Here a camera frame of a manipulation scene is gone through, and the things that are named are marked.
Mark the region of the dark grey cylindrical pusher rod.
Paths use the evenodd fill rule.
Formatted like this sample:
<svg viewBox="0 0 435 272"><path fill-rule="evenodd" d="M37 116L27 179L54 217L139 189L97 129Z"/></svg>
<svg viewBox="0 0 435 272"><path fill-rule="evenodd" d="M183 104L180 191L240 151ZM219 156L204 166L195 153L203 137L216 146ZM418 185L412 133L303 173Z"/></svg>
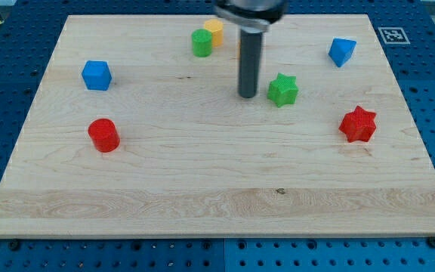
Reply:
<svg viewBox="0 0 435 272"><path fill-rule="evenodd" d="M262 32L240 30L238 93L243 98L258 92L262 38Z"/></svg>

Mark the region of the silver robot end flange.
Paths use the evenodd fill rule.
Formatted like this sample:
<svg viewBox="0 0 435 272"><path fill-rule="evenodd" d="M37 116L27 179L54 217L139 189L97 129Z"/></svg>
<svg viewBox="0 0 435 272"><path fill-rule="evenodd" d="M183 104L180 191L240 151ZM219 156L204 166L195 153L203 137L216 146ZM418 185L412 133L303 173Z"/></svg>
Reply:
<svg viewBox="0 0 435 272"><path fill-rule="evenodd" d="M266 32L279 21L288 7L287 0L215 0L215 14L252 32Z"/></svg>

